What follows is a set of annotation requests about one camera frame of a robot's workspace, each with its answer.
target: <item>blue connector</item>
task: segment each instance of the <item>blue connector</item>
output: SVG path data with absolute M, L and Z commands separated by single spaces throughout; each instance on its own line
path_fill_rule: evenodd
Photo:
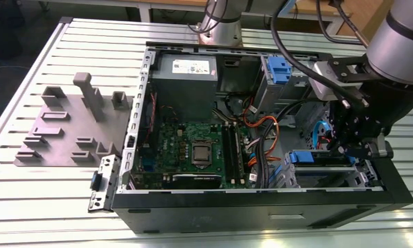
M 295 163 L 314 163 L 315 158 L 312 157 L 311 151 L 294 151 L 290 152 L 291 162 Z
M 291 78 L 291 66 L 284 57 L 268 57 L 268 69 L 274 75 L 275 84 L 287 84 Z

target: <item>ram slot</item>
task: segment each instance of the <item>ram slot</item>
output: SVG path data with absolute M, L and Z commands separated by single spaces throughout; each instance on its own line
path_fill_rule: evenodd
M 231 139 L 231 152 L 232 152 L 232 161 L 234 161 L 234 179 L 240 179 L 239 171 L 239 137 L 236 132 L 236 127 L 230 127 L 230 139 Z
M 232 145 L 231 145 L 231 132 L 228 125 L 222 126 L 222 141 L 223 141 L 223 155 L 226 161 L 226 179 L 230 182 L 235 179 L 234 169 L 234 156 L 232 156 Z

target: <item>gray block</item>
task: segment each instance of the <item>gray block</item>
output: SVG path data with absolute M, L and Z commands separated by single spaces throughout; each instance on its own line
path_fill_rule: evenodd
M 104 144 L 99 142 L 96 147 L 96 155 L 99 156 L 99 158 L 103 158 L 112 154 L 119 155 L 116 147 L 114 146 L 114 142 L 110 143 L 108 148 L 106 148 Z
M 43 120 L 70 120 L 70 113 L 66 111 L 50 111 L 42 115 Z
M 26 137 L 26 140 L 23 141 L 28 147 L 47 147 L 48 142 L 43 138 L 43 136 L 28 136 Z
M 63 136 L 64 130 L 62 128 L 40 128 L 36 127 L 32 132 L 38 136 Z
M 127 97 L 128 109 L 115 110 L 112 104 L 112 96 L 103 96 L 102 111 L 107 116 L 106 121 L 96 122 L 92 112 L 83 105 L 82 95 L 66 95 L 59 98 L 62 107 L 43 106 L 40 115 L 35 121 L 32 130 L 36 128 L 36 133 L 30 132 L 28 136 L 42 136 L 47 141 L 46 146 L 32 145 L 32 140 L 24 142 L 20 151 L 35 150 L 40 154 L 40 158 L 34 156 L 27 158 L 19 156 L 15 160 L 18 166 L 70 166 L 70 167 L 98 167 L 100 163 L 99 155 L 96 154 L 98 142 L 110 146 L 114 143 L 114 151 L 122 151 L 126 130 L 128 127 L 132 97 Z M 43 118 L 47 112 L 67 112 L 70 118 L 58 120 Z M 74 152 L 90 152 L 91 159 L 84 159 L 75 156 Z
M 74 78 L 74 84 L 80 87 L 86 103 L 92 111 L 95 120 L 104 121 L 104 112 L 102 111 L 100 100 L 95 94 L 92 85 L 91 85 L 92 76 L 87 72 L 78 72 Z
M 95 97 L 96 97 L 99 104 L 102 104 L 102 106 L 104 106 L 104 99 L 102 96 L 102 92 L 99 91 L 99 88 L 94 88 L 94 92 L 95 92 Z M 84 106 L 90 107 L 87 100 L 86 100 L 86 97 L 83 97 L 82 99 L 83 99 Z
M 123 110 L 123 109 L 127 109 L 130 107 L 126 92 L 123 92 L 123 91 L 114 92 L 112 104 L 114 104 L 114 108 L 116 110 Z
M 42 98 L 50 107 L 62 107 L 60 98 L 66 98 L 62 87 L 48 86 L 42 94 Z
M 76 137 L 75 143 L 80 148 L 96 147 L 96 140 L 94 137 Z
M 94 156 L 90 151 L 75 151 L 72 152 L 71 159 L 74 162 L 94 162 Z
M 22 162 L 39 162 L 43 159 L 40 153 L 34 150 L 19 151 L 15 158 Z

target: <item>white sticker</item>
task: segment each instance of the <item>white sticker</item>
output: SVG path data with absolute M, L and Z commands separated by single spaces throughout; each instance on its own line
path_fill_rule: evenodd
M 206 60 L 174 60 L 174 73 L 210 74 L 210 62 Z
M 254 112 L 254 113 L 256 113 L 256 112 L 258 112 L 256 107 L 255 107 L 255 106 L 252 106 L 252 105 L 250 105 L 250 110 L 251 110 L 251 112 Z
M 250 181 L 256 182 L 258 181 L 258 175 L 256 174 L 250 174 Z

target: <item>floor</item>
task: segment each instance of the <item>floor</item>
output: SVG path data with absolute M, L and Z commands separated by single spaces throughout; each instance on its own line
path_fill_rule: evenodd
M 0 60 L 0 66 L 23 66 L 31 68 L 38 55 L 63 16 L 90 19 L 128 20 L 122 7 L 51 3 L 51 10 L 43 13 L 38 2 L 24 1 L 20 9 L 26 17 L 26 26 L 15 29 L 23 53 L 10 60 Z M 28 69 L 0 68 L 0 115 L 27 75 Z

